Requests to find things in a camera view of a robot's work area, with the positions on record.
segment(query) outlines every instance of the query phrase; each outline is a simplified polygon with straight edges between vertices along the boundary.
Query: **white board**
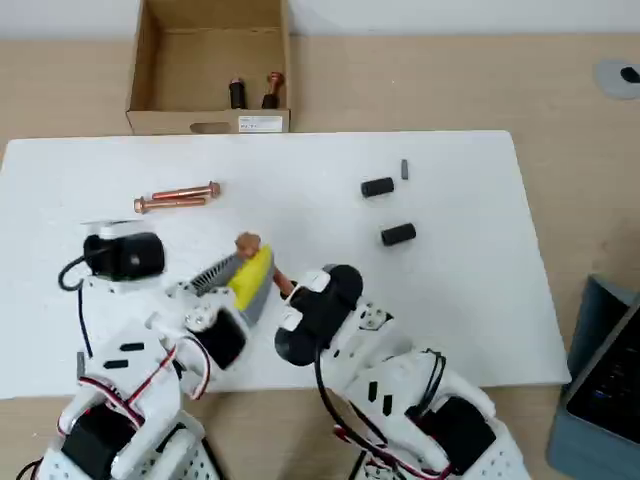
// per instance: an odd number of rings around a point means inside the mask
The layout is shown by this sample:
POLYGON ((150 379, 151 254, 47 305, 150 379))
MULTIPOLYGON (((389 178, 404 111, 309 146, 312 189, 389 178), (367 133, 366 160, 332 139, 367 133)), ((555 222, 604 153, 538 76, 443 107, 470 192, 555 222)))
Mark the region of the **white board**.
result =
MULTIPOLYGON (((135 218, 135 197, 210 179, 223 186, 217 201, 145 216, 167 250, 163 285, 191 278, 232 252, 238 233, 255 231, 292 278, 328 263, 358 268, 367 297, 476 384, 569 380, 506 132, 41 139, 11 142, 0 174, 0 397, 74 391, 76 298, 56 277, 81 254, 81 224, 135 218), (360 183, 383 176, 396 191, 364 200, 360 183), (416 240, 381 245, 381 229, 409 221, 416 240)), ((275 353, 281 305, 272 291, 248 363, 220 388, 314 385, 310 368, 275 353)), ((153 308, 145 293, 88 291, 94 348, 153 308)))

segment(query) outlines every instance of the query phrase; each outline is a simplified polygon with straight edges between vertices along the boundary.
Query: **gray object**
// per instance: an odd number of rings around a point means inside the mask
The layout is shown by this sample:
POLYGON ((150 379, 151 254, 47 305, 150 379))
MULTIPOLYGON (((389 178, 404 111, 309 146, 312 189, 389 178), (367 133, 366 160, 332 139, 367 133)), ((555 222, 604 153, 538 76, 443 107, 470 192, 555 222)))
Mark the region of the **gray object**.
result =
POLYGON ((622 60, 603 60, 595 67, 598 86, 613 98, 640 98, 640 65, 622 60))
MULTIPOLYGON (((214 288, 226 286, 243 264, 244 260, 238 257, 237 254, 234 253, 233 255, 229 255, 198 274, 189 282, 189 286, 191 290, 200 297, 214 288)), ((267 303, 267 297, 269 296, 269 290, 271 289, 271 279, 275 273, 275 268, 276 266, 272 256, 265 281, 256 292, 251 303, 249 303, 247 308, 241 312, 249 327, 255 326, 260 319, 262 310, 267 303)))
POLYGON ((409 180, 409 161, 406 158, 400 162, 400 177, 403 180, 409 180))
MULTIPOLYGON (((633 292, 589 277, 568 357, 569 370, 576 382, 635 298, 633 292)), ((565 386, 556 411, 547 448, 549 464, 579 480, 640 478, 640 445, 567 412, 565 404, 572 387, 575 385, 565 386)))
POLYGON ((76 353, 76 378, 84 376, 85 364, 84 364, 84 352, 76 353))

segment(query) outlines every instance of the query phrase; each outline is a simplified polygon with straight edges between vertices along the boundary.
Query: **wooden table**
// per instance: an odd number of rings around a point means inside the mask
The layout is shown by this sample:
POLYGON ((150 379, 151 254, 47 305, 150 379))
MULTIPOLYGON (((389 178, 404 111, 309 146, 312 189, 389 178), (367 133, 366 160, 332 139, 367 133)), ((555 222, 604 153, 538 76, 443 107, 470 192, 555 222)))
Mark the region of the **wooden table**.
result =
MULTIPOLYGON (((292 49, 296 131, 513 134, 567 346, 588 273, 640 287, 640 103, 608 99, 592 80, 602 58, 640 63, 640 35, 297 38, 292 49)), ((128 134, 130 53, 128 43, 0 42, 0 145, 128 134)), ((3 381, 19 374, 9 368, 3 381)), ((563 478, 544 458, 558 389, 489 394, 533 477, 563 478)), ((2 478, 43 453, 66 401, 0 402, 2 478)), ((314 391, 212 395, 190 410, 237 479, 343 479, 355 457, 314 391)))

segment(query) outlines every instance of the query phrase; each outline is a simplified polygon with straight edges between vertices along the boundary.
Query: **black cylinder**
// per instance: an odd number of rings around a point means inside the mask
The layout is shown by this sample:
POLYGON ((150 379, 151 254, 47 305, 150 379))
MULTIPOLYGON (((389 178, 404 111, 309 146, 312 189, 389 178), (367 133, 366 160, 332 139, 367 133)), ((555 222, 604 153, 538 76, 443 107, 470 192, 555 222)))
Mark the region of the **black cylinder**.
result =
POLYGON ((242 80, 233 80, 229 84, 229 99, 231 101, 231 108, 247 108, 247 96, 244 91, 244 83, 242 83, 242 80))
POLYGON ((262 108, 276 109, 280 106, 280 98, 275 93, 267 93, 262 97, 262 108))
POLYGON ((390 247, 396 243, 406 242, 412 238, 416 238, 416 227, 413 223, 405 223, 397 227, 389 228, 380 232, 382 243, 385 247, 390 247))
POLYGON ((90 235, 83 250, 91 272, 114 282, 140 280, 164 271, 164 248, 155 233, 136 233, 112 240, 90 235), (95 255, 99 250, 104 252, 95 255))
POLYGON ((375 197, 384 193, 393 192, 393 179, 391 177, 369 180, 360 184, 360 191, 364 198, 375 197))

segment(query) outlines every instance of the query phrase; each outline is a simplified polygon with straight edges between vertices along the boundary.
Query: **wall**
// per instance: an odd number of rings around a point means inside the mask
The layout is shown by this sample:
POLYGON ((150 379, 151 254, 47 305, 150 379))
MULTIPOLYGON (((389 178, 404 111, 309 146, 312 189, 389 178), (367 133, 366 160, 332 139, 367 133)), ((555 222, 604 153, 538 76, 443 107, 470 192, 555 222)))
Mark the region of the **wall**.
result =
MULTIPOLYGON (((640 31, 640 0, 290 0, 302 34, 640 31)), ((0 0, 0 37, 133 33, 137 0, 0 0)))

